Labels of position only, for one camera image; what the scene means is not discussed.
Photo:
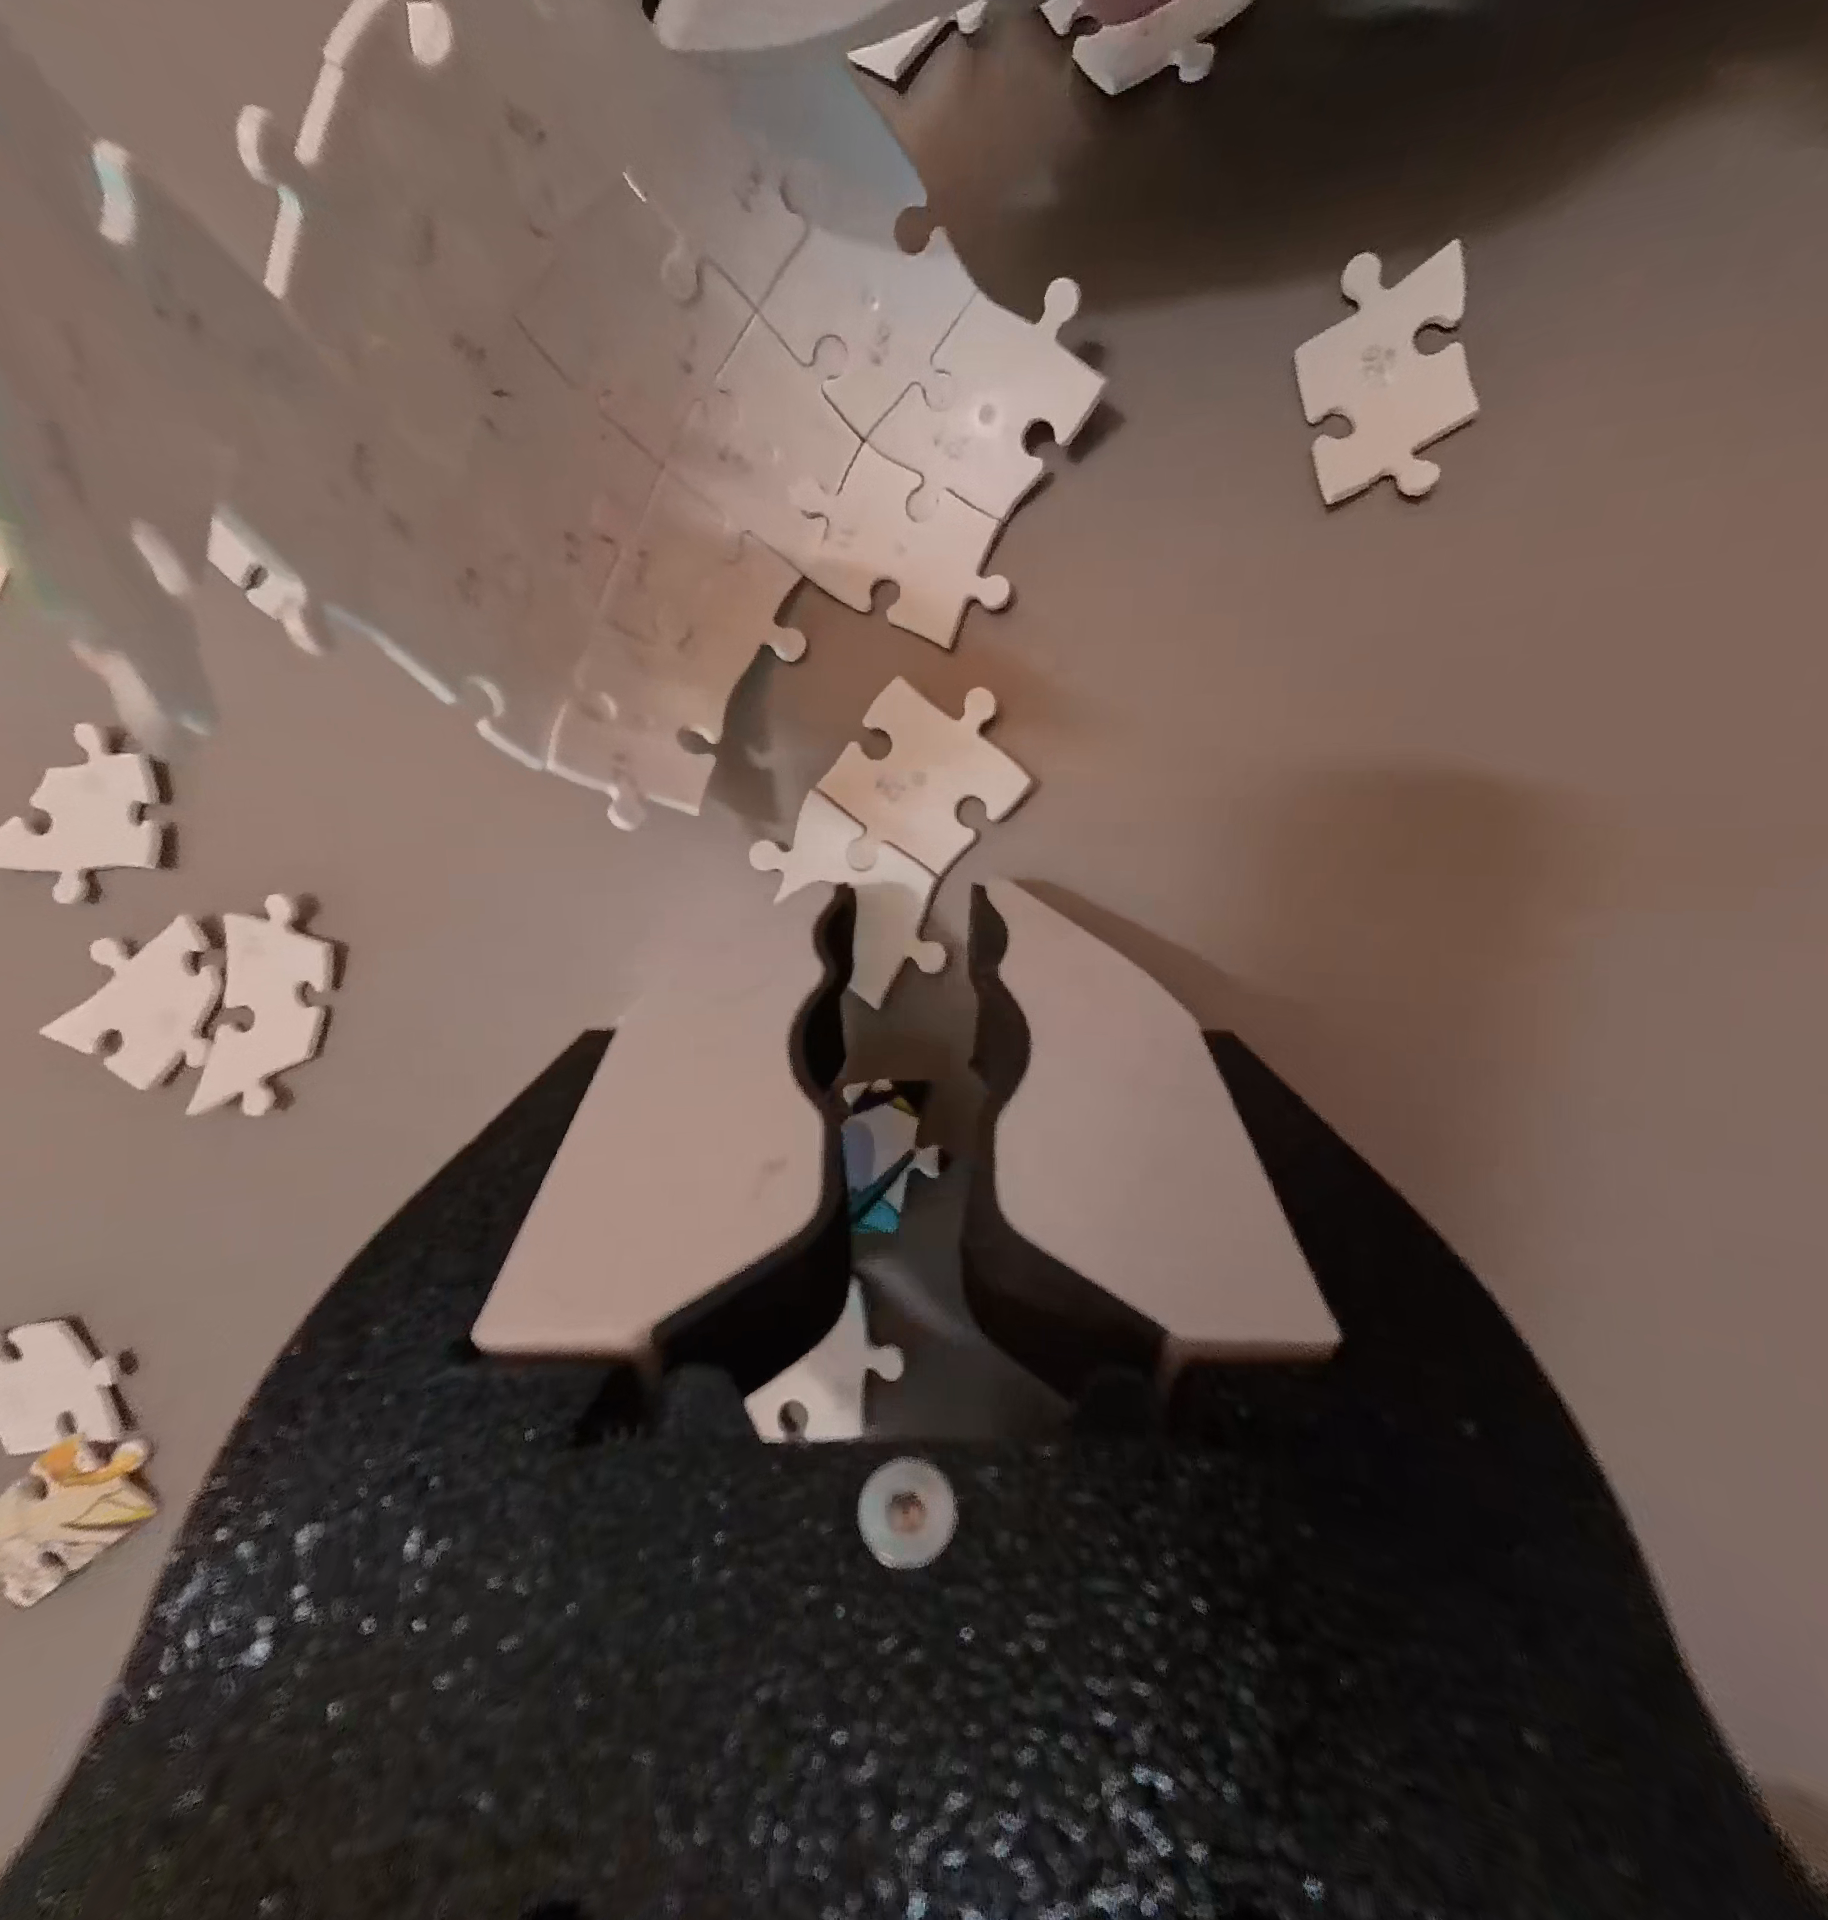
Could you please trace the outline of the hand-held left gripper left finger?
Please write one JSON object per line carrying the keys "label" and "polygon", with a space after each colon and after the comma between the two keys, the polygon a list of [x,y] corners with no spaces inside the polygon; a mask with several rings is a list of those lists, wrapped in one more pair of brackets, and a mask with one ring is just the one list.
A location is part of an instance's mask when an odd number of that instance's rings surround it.
{"label": "hand-held left gripper left finger", "polygon": [[783,1373],[852,1284],[856,892],[665,928],[471,1324],[487,1357]]}

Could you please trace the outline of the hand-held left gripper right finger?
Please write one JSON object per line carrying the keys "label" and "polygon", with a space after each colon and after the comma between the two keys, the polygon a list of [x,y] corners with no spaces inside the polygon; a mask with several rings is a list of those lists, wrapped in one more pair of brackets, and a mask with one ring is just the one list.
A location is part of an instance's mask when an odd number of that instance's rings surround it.
{"label": "hand-held left gripper right finger", "polygon": [[968,974],[981,1333],[1029,1373],[1334,1357],[1340,1324],[1190,1008],[1014,880],[973,888]]}

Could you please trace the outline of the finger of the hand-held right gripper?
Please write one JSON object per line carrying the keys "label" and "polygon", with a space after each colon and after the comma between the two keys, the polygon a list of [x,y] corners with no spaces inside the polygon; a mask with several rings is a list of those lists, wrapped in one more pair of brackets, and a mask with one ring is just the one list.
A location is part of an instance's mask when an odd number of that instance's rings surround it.
{"label": "finger of the hand-held right gripper", "polygon": [[915,2],[654,2],[651,25],[679,54],[846,51],[915,22]]}

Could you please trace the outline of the assembled curved puzzle ball section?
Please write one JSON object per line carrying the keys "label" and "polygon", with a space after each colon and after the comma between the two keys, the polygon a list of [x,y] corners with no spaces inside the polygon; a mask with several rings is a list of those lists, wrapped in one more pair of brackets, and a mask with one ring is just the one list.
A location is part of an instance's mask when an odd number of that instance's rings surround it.
{"label": "assembled curved puzzle ball section", "polygon": [[[234,101],[242,237],[43,69],[199,3],[0,3],[0,507],[39,607],[207,732],[199,564],[362,636],[624,828],[697,813],[809,580],[950,647],[1099,372],[977,289],[838,54],[749,66],[637,3],[333,3],[300,107]],[[220,535],[225,556],[212,551]]]}

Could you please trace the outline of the joined pair white puzzle pieces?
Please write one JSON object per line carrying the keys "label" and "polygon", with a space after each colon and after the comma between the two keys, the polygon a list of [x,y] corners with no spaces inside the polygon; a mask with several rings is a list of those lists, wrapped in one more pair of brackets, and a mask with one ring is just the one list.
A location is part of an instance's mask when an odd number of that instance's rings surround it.
{"label": "joined pair white puzzle pieces", "polygon": [[985,734],[996,715],[991,689],[973,687],[964,708],[932,704],[906,678],[889,682],[863,714],[889,749],[875,758],[854,741],[815,781],[792,844],[759,840],[756,872],[780,879],[775,900],[810,885],[856,888],[848,990],[879,1008],[904,966],[942,973],[947,946],[925,937],[942,876],[976,844],[958,816],[976,802],[993,822],[1034,791],[1035,778]]}

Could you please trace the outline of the yellow printed puzzle piece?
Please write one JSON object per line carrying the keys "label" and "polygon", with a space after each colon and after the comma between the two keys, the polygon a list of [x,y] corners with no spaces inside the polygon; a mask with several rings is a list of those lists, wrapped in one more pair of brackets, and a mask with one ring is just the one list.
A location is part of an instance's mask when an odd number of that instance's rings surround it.
{"label": "yellow printed puzzle piece", "polygon": [[149,1523],[159,1507],[144,1481],[152,1443],[63,1435],[0,1493],[0,1591],[33,1606]]}

